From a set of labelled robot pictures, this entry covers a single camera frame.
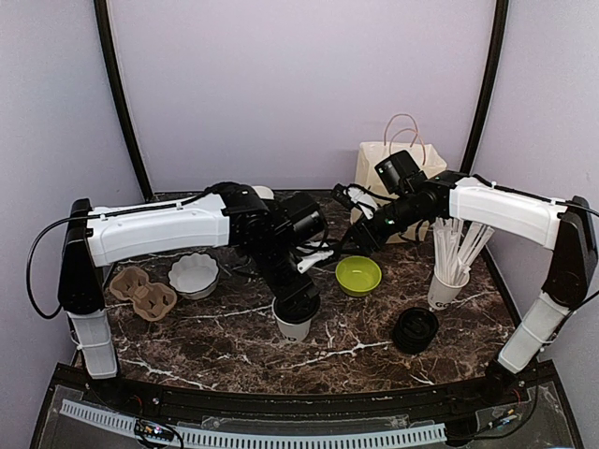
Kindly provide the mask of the black plastic cup lid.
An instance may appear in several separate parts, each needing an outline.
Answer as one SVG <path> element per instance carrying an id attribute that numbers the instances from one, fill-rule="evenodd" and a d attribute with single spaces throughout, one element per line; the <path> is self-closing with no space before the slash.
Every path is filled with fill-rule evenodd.
<path id="1" fill-rule="evenodd" d="M 272 310 L 277 319 L 288 324 L 298 325 L 313 319 L 320 305 L 320 296 L 311 298 L 302 304 L 284 303 L 275 298 L 272 302 Z"/>

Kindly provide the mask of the stack of white paper cups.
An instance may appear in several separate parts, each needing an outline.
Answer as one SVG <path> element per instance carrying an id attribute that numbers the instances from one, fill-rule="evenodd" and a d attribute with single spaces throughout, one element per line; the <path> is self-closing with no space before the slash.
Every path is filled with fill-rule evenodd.
<path id="1" fill-rule="evenodd" d="M 254 185 L 253 189 L 261 199 L 274 199 L 274 192 L 267 186 Z"/>

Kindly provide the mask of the white paper cup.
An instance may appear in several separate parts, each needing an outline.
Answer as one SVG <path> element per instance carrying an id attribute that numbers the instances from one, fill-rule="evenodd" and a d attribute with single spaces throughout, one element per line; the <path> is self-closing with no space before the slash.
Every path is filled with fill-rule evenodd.
<path id="1" fill-rule="evenodd" d="M 314 318 L 312 314 L 302 316 L 298 322 L 289 322 L 282 319 L 276 312 L 273 313 L 275 322 L 282 336 L 290 342 L 298 343 L 304 341 L 311 328 L 311 323 Z"/>

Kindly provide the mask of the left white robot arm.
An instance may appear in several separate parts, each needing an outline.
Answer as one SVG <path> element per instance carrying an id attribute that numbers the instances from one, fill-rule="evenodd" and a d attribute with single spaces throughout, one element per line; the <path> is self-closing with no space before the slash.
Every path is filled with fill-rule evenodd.
<path id="1" fill-rule="evenodd" d="M 119 376 L 100 269 L 129 257 L 194 247 L 236 247 L 256 264 L 274 295 L 275 316 L 310 321 L 320 296 L 302 268 L 299 247 L 324 231 L 325 218 L 307 194 L 275 200 L 267 187 L 226 181 L 185 199 L 130 208 L 76 201 L 66 225 L 58 282 L 59 308 L 71 320 L 95 392 L 112 408 L 132 399 Z"/>

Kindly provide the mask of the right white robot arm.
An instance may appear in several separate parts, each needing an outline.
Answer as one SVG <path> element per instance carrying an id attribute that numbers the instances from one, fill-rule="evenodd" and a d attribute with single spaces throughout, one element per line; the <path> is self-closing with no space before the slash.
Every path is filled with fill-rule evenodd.
<path id="1" fill-rule="evenodd" d="M 502 369 L 478 384 L 477 396 L 488 406 L 500 404 L 512 393 L 511 374 L 523 371 L 565 321 L 593 297 L 590 287 L 598 265 L 598 244 L 591 207 L 581 196 L 570 200 L 535 196 L 451 170 L 427 180 L 417 177 L 410 192 L 384 205 L 376 204 L 361 186 L 343 191 L 363 213 L 347 233 L 367 255 L 379 251 L 392 235 L 437 218 L 487 225 L 550 253 L 537 299 L 496 357 Z"/>

